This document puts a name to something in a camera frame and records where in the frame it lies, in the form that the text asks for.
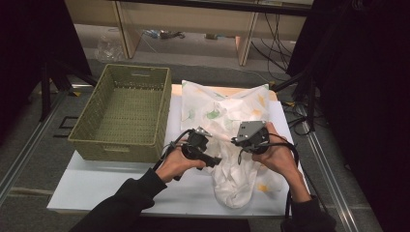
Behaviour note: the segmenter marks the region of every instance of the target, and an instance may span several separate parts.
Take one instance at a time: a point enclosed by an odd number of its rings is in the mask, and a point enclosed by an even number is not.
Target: green plastic basket
[[[69,141],[85,160],[156,162],[171,88],[169,68],[106,65]]]

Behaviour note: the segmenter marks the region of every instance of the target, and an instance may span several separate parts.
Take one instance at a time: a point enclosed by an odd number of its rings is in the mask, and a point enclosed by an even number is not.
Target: black cloth
[[[153,198],[166,184],[153,169],[139,179],[128,179],[113,195],[96,206],[71,231],[250,231],[246,219],[140,217],[154,206]],[[336,222],[320,211],[319,202],[292,202],[293,218],[282,228],[288,231],[334,231]]]

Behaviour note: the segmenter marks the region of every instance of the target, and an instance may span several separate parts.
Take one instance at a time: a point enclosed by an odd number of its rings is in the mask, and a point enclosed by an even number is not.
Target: black sleeve
[[[125,231],[141,211],[154,206],[154,196],[166,188],[153,169],[139,180],[128,179],[70,231]]]
[[[291,202],[292,218],[281,224],[285,232],[333,232],[336,231],[336,221],[330,215],[322,212],[316,196],[307,202]]]

